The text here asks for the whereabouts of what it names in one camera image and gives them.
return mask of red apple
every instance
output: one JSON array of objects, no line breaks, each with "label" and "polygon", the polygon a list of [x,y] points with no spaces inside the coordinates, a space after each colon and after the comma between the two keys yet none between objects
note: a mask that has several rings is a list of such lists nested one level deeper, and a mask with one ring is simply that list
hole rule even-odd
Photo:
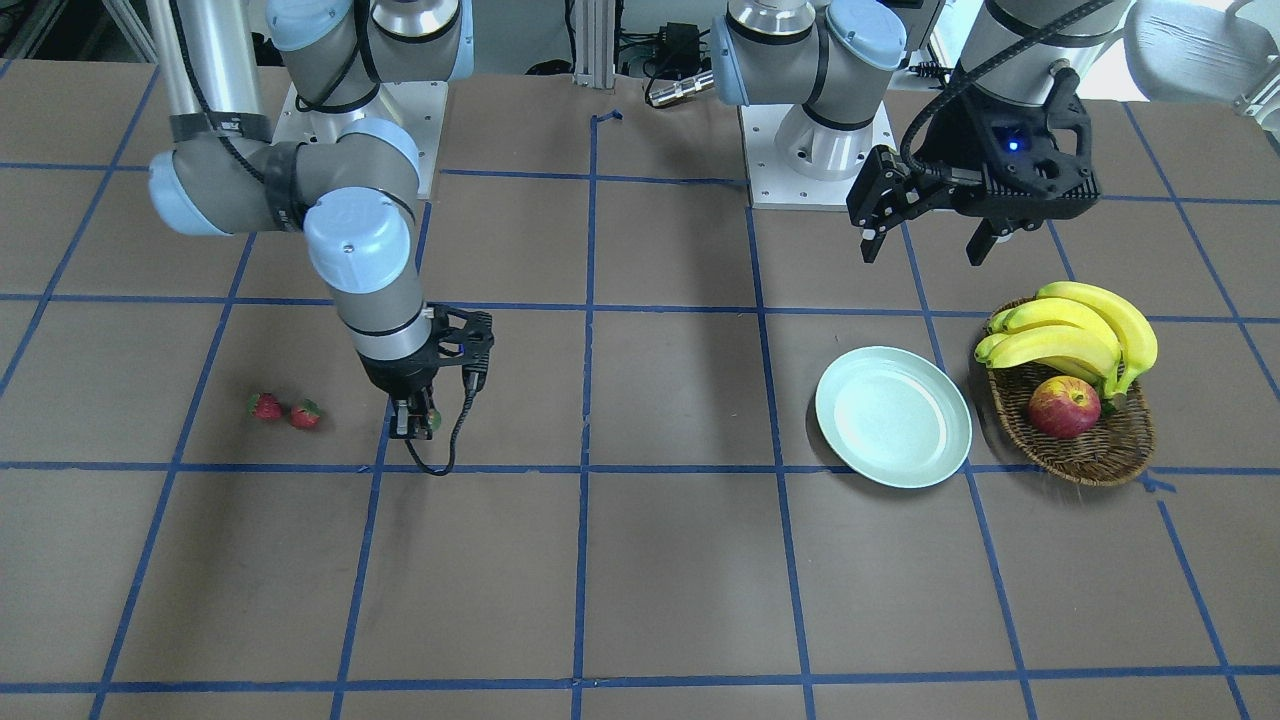
[{"label": "red apple", "polygon": [[1071,375],[1057,375],[1036,388],[1027,404],[1027,414],[1039,432],[1056,438],[1073,438],[1098,421],[1102,402],[1089,383]]}]

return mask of green object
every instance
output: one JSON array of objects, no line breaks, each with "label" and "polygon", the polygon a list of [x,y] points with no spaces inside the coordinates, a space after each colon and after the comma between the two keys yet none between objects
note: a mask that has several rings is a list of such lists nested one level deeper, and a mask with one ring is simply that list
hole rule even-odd
[{"label": "green object", "polygon": [[973,443],[960,389],[933,363],[897,347],[861,347],[836,359],[818,382],[814,406],[836,455],[891,487],[941,483]]}]

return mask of bunch of bananas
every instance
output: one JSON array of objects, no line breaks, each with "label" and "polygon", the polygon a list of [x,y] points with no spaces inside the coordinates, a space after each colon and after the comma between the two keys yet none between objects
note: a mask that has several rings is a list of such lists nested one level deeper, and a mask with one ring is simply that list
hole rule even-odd
[{"label": "bunch of bananas", "polygon": [[1111,398],[1156,364],[1158,346],[1132,302],[1097,286],[1052,282],[1036,300],[997,313],[974,357],[988,368],[1039,363],[1080,378]]}]

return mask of brown woven basket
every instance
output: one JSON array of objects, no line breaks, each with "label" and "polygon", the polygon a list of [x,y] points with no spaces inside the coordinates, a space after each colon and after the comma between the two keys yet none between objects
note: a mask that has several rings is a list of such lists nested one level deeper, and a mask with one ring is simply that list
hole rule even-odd
[{"label": "brown woven basket", "polygon": [[[1024,297],[1009,302],[992,316],[1030,300]],[[1082,486],[1119,486],[1140,475],[1156,450],[1156,432],[1151,424],[1151,409],[1138,383],[1134,382],[1125,396],[1116,398],[1114,414],[1103,416],[1079,437],[1060,439],[1037,430],[1027,418],[1027,402],[1036,388],[1060,374],[1039,363],[1004,370],[987,369],[996,415],[1014,445],[1051,474]]]}]

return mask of white mounting plate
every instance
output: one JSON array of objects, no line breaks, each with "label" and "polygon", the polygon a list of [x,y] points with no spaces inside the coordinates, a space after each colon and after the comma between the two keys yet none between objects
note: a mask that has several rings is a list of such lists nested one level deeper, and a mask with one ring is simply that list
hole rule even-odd
[{"label": "white mounting plate", "polygon": [[[746,174],[751,181],[751,206],[767,210],[845,211],[845,199],[854,186],[852,177],[856,177],[856,172],[846,181],[813,179],[792,170],[774,146],[773,137],[788,110],[791,105],[740,108],[742,150],[746,155]],[[874,140],[873,145],[888,145],[897,150],[883,102],[872,120],[869,138]]]},{"label": "white mounting plate", "polygon": [[[404,111],[404,129],[413,138],[419,150],[419,200],[431,197],[431,181],[435,178],[435,158],[440,151],[440,131],[444,128],[444,109],[449,99],[449,83],[443,81],[390,82],[385,90]],[[291,140],[294,142],[315,142],[310,113],[300,113],[293,102],[297,90],[289,85],[284,96],[284,106],[275,123],[275,142]]]}]

